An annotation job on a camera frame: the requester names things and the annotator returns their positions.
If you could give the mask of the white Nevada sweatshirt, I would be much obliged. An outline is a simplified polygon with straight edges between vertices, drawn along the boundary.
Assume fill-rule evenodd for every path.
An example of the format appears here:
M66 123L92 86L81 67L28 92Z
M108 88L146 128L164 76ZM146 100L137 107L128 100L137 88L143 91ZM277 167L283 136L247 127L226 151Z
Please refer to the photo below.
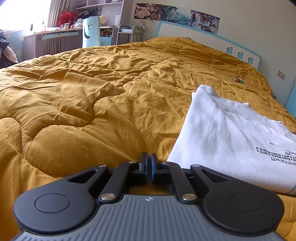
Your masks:
M295 134L248 103L200 85L168 161L199 164L271 191L295 195Z

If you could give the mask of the mustard yellow quilt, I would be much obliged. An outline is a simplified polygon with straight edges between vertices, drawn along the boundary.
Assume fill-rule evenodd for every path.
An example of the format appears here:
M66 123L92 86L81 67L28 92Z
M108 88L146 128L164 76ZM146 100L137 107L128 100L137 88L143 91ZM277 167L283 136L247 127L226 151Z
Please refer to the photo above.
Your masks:
M27 190L143 152L166 160L201 84L295 132L259 71L187 38L80 48L3 68L1 240L19 233L13 205Z

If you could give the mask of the small green snack packet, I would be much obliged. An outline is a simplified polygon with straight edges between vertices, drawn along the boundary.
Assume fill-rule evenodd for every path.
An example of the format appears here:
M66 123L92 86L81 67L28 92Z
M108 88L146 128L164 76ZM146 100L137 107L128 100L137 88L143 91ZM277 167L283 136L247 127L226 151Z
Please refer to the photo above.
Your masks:
M234 75L232 75L232 78L233 78L233 81L235 81L237 83L244 84L244 81L241 78L234 76Z

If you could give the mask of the white and blue headboard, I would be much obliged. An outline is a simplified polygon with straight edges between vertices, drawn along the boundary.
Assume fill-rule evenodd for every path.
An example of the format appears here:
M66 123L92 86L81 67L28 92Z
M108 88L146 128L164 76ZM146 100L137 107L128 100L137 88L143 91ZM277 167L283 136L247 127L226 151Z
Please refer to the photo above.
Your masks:
M250 64L257 70L259 70L261 67L262 57L259 54L240 44L237 44L236 42L228 40L219 35L205 32L203 30L187 27L185 25L179 25L176 23L160 21L156 36L189 37L198 43L230 54L239 60Z

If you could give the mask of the blue and white wardrobe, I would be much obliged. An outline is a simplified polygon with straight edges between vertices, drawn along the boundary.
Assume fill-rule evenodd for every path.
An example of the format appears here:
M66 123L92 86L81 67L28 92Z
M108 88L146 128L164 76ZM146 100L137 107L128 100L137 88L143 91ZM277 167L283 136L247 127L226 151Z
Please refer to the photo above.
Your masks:
M294 118L296 117L296 83L292 89L285 108Z

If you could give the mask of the light blue star chair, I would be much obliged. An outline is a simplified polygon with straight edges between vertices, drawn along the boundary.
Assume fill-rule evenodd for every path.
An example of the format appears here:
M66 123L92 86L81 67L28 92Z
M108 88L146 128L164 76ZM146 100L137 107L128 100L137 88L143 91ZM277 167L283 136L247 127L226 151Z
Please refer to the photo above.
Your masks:
M83 20L82 47L100 46L99 17L91 16Z

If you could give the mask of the round globe lamp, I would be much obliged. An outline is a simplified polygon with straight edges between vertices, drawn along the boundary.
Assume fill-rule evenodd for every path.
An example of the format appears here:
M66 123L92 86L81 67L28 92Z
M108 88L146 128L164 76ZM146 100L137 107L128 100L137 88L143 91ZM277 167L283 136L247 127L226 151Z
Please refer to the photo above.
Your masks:
M103 26L107 22L107 18L104 15L99 16L99 24Z

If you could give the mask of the grey desk with shelves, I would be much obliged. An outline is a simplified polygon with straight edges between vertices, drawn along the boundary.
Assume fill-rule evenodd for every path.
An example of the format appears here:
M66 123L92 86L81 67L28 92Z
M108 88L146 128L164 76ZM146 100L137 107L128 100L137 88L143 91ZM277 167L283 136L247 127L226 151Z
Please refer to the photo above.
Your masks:
M100 25L100 46L115 45L119 26L130 22L132 5L133 1L69 1L67 11L78 13L78 20L73 25L65 23L58 27L58 15L54 25L25 35L23 58L29 60L81 48L83 20L91 16L107 18L107 22Z

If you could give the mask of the red bag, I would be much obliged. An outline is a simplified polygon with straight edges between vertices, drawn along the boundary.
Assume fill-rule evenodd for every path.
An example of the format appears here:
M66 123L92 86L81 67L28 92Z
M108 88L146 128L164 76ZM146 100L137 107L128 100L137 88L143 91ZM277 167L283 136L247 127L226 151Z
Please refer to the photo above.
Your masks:
M63 10L60 13L57 26L61 27L65 23L69 23L69 25L73 25L78 20L78 13Z

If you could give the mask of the wall light switch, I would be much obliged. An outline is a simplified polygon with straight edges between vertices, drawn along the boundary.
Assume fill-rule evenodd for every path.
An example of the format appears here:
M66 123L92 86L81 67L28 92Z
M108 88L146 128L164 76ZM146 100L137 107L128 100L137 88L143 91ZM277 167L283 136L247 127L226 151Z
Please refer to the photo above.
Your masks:
M283 72L281 72L280 70L278 70L277 76L283 80L285 79L285 74Z

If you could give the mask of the anime wall poster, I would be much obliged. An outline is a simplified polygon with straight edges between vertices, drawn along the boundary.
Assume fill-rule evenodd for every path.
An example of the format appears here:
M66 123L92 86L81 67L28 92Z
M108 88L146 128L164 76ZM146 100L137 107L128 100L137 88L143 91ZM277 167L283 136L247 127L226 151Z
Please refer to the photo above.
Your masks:
M217 34L220 18L200 11L154 3L137 3L134 18L165 21Z

